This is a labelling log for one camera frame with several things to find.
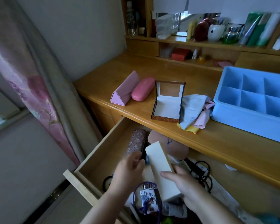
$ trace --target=red box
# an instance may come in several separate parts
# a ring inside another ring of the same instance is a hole
[[[186,56],[191,50],[189,49],[175,49],[171,55],[172,60],[176,61],[184,61],[186,59]]]

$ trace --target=yellow cloth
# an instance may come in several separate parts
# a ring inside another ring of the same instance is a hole
[[[199,128],[193,127],[193,126],[190,125],[190,126],[188,126],[185,130],[186,130],[186,131],[193,132],[194,134],[196,134],[196,133],[199,131]]]

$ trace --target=open box lid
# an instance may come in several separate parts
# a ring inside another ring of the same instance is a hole
[[[157,80],[157,98],[151,119],[179,123],[185,85],[185,82]]]

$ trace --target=small bottle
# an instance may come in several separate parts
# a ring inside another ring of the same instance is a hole
[[[132,9],[132,2],[127,2],[127,32],[130,36],[135,36],[138,34],[136,14]]]

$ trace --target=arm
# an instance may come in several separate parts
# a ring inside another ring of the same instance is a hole
[[[141,152],[126,156],[116,167],[107,192],[80,224],[114,224],[129,195],[142,182],[144,159]]]
[[[175,171],[176,173],[162,171],[161,176],[175,182],[179,191],[184,195],[185,204],[197,214],[203,224],[243,224],[184,169],[175,166]]]

